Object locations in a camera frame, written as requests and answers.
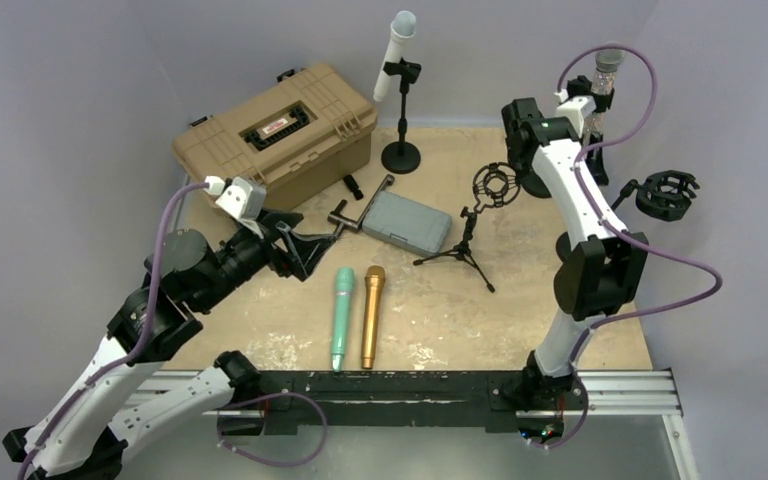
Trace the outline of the mint green microphone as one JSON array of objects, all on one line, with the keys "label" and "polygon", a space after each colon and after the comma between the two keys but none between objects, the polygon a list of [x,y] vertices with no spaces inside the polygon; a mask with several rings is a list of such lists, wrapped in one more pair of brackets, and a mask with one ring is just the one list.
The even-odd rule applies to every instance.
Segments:
[{"label": "mint green microphone", "polygon": [[341,267],[338,269],[334,288],[335,303],[332,322],[331,357],[332,370],[340,372],[347,350],[352,294],[355,288],[355,272],[351,267]]}]

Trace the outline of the gold microphone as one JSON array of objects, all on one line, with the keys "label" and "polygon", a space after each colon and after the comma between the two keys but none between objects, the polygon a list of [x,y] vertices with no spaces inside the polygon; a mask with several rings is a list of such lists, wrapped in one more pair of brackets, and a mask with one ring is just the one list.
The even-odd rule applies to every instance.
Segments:
[{"label": "gold microphone", "polygon": [[385,285],[385,269],[379,265],[370,266],[365,274],[365,306],[361,344],[361,368],[364,370],[371,370],[376,358],[380,307]]}]

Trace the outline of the glitter silver microphone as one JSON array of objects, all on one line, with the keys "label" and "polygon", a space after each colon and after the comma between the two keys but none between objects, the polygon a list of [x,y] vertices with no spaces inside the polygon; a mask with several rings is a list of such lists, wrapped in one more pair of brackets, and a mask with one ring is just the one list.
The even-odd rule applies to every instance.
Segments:
[{"label": "glitter silver microphone", "polygon": [[611,108],[614,83],[624,61],[621,49],[603,49],[595,53],[596,68],[591,79],[591,96],[596,108],[585,121],[584,139],[587,143],[599,142],[603,136],[603,124]]}]

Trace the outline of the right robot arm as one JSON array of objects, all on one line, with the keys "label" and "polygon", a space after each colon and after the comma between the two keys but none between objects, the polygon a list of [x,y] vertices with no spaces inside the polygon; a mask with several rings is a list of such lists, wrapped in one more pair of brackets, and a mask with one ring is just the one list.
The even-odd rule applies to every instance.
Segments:
[{"label": "right robot arm", "polygon": [[625,225],[608,205],[583,159],[580,132],[595,108],[592,98],[574,97],[560,115],[545,117],[533,98],[515,99],[501,110],[508,162],[519,185],[543,185],[563,218],[571,251],[553,280],[558,311],[533,350],[517,385],[501,397],[529,409],[544,407],[571,389],[575,366],[599,321],[630,303],[646,252],[618,238]]}]

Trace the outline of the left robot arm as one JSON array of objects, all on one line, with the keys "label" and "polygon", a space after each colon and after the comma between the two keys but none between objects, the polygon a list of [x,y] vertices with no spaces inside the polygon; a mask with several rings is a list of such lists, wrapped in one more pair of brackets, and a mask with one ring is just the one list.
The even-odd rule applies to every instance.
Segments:
[{"label": "left robot arm", "polygon": [[226,351],[186,385],[135,408],[126,401],[203,328],[201,316],[256,273],[308,279],[334,244],[300,234],[301,215],[266,210],[212,248],[194,229],[164,232],[147,274],[108,323],[96,352],[42,420],[3,438],[22,479],[112,479],[143,447],[185,419],[267,399],[262,376],[239,351]]}]

